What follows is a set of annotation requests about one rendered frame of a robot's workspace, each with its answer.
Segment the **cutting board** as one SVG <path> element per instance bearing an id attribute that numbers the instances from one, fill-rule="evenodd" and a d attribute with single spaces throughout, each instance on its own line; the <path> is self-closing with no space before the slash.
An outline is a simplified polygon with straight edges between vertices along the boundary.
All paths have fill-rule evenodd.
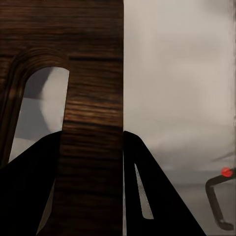
<path id="1" fill-rule="evenodd" d="M 26 83 L 69 70 L 51 214 L 36 236 L 123 236 L 123 0 L 0 0 L 0 170 Z"/>

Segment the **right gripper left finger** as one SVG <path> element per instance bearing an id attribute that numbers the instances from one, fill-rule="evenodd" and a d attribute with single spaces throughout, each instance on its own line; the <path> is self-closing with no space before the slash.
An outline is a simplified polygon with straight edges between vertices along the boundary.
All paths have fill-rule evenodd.
<path id="1" fill-rule="evenodd" d="M 57 172 L 61 131 L 0 170 L 0 236 L 36 236 Z"/>

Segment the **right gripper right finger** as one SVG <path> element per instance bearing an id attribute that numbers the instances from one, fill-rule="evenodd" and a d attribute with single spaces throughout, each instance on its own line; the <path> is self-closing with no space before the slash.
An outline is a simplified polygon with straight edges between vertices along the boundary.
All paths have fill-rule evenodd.
<path id="1" fill-rule="evenodd" d="M 206 236 L 143 140 L 123 131 L 127 236 Z M 154 219 L 143 217 L 137 165 Z"/>

